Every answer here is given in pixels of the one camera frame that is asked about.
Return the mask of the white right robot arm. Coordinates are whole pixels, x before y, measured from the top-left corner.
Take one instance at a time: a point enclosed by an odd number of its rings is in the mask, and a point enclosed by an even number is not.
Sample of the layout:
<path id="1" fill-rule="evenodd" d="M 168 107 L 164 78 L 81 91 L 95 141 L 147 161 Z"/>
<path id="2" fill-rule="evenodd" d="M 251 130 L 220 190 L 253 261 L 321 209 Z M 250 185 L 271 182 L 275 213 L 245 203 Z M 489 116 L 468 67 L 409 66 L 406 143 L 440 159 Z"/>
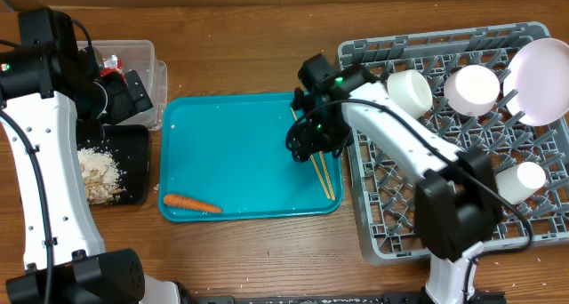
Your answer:
<path id="1" fill-rule="evenodd" d="M 285 137 L 293 160 L 339 153 L 360 131 L 402 169 L 414 187 L 415 232 L 430 252 L 429 278 L 411 303 L 503 303 L 502 292 L 475 289 L 485 242 L 510 210 L 527 232 L 525 216 L 500 195 L 490 157 L 440 138 L 404 112 L 380 79 L 359 64 L 338 70 L 321 53 L 298 72 L 291 107 L 302 111 Z"/>

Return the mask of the white cup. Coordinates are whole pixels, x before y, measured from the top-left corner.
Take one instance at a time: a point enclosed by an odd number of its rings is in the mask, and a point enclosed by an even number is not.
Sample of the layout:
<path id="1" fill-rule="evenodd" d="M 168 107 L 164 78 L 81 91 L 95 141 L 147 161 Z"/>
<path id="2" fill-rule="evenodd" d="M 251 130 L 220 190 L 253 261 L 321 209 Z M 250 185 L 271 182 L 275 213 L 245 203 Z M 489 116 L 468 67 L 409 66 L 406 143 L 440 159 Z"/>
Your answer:
<path id="1" fill-rule="evenodd" d="M 499 194 L 510 204 L 521 204 L 546 182 L 545 171 L 536 163 L 523 162 L 495 175 Z"/>

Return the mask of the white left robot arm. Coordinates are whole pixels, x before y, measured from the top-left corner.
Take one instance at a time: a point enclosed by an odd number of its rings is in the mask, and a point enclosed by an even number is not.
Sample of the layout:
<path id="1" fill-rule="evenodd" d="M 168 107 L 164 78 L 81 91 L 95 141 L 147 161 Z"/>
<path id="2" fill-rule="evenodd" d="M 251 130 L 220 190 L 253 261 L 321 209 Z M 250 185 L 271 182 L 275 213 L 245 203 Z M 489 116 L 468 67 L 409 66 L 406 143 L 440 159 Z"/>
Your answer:
<path id="1" fill-rule="evenodd" d="M 12 303 L 189 303 L 178 282 L 145 274 L 133 249 L 108 252 L 94 223 L 77 154 L 78 127 L 102 129 L 150 108 L 134 72 L 102 75 L 81 28 L 44 7 L 18 17 L 20 41 L 1 56 L 1 123 L 26 225 Z"/>

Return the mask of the wooden chopstick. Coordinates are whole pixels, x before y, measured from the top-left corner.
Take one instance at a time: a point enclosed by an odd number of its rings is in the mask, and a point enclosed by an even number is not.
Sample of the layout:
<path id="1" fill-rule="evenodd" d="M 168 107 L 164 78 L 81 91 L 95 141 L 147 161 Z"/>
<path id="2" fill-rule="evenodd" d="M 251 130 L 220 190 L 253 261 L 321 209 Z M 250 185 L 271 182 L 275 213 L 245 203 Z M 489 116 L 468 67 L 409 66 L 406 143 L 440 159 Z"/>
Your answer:
<path id="1" fill-rule="evenodd" d="M 327 165 L 325 162 L 325 157 L 324 157 L 323 152 L 319 152 L 319 157 L 320 157 L 321 165 L 322 165 L 323 171 L 324 171 L 325 181 L 326 181 L 326 185 L 327 185 L 327 189 L 328 189 L 328 196 L 330 197 L 330 199 L 335 201 L 336 198 L 335 198 L 335 194 L 334 194 L 334 190 L 333 190 L 333 185 L 331 183 L 331 179 L 329 176 L 329 172 L 328 172 L 328 168 L 327 168 Z"/>
<path id="2" fill-rule="evenodd" d="M 297 121 L 297 116 L 296 116 L 295 111 L 294 111 L 292 108 L 291 108 L 291 112 L 292 112 L 294 121 L 296 122 L 296 121 Z M 322 173 L 320 172 L 320 169 L 319 169 L 319 167 L 318 167 L 318 165 L 317 165 L 317 162 L 316 162 L 315 158 L 314 158 L 313 156 L 310 156 L 309 160 L 310 160 L 311 163 L 313 164 L 313 167 L 314 167 L 314 169 L 315 169 L 315 172 L 316 172 L 317 177 L 318 177 L 318 179 L 319 179 L 319 181 L 320 181 L 321 187 L 322 187 L 322 189 L 323 189 L 323 191 L 324 191 L 324 194 L 325 194 L 326 198 L 329 199 L 329 200 L 331 200 L 332 198 L 331 198 L 331 195 L 330 195 L 330 193 L 329 193 L 329 191 L 328 191 L 328 187 L 327 187 L 327 185 L 325 184 L 324 178 L 322 177 Z"/>

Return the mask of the orange carrot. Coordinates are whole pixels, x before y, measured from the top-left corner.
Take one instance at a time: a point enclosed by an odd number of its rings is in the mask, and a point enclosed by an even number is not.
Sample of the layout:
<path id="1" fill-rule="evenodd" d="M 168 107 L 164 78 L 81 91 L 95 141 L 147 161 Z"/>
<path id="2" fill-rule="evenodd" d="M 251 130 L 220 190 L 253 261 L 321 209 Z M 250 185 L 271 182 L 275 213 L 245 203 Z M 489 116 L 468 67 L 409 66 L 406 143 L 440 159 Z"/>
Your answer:
<path id="1" fill-rule="evenodd" d="M 222 213 L 222 209 L 216 205 L 208 204 L 196 199 L 177 194 L 167 194 L 164 196 L 164 204 L 167 206 L 187 209 L 192 211 Z"/>

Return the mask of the white bowl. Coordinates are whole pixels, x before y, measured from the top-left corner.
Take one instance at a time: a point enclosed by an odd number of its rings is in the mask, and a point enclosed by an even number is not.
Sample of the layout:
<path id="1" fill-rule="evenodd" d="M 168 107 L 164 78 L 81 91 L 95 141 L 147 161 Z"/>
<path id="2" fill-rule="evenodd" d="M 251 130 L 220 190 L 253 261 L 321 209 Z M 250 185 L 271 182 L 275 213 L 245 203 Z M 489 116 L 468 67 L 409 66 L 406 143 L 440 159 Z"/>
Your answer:
<path id="1" fill-rule="evenodd" d="M 391 74 L 387 80 L 387 90 L 389 97 L 415 119 L 424 116 L 433 105 L 429 83 L 417 70 Z"/>

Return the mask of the pink bowl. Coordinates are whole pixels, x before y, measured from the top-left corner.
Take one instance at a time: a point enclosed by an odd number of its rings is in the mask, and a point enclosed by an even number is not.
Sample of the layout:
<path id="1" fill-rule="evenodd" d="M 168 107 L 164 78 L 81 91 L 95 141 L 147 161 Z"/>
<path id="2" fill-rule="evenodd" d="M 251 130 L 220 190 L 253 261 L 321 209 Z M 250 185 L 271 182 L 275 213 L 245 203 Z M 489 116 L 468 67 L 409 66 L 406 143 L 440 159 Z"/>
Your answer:
<path id="1" fill-rule="evenodd" d="M 468 65 L 448 77 L 444 96 L 455 112 L 483 116 L 493 108 L 500 90 L 499 79 L 491 69 Z"/>

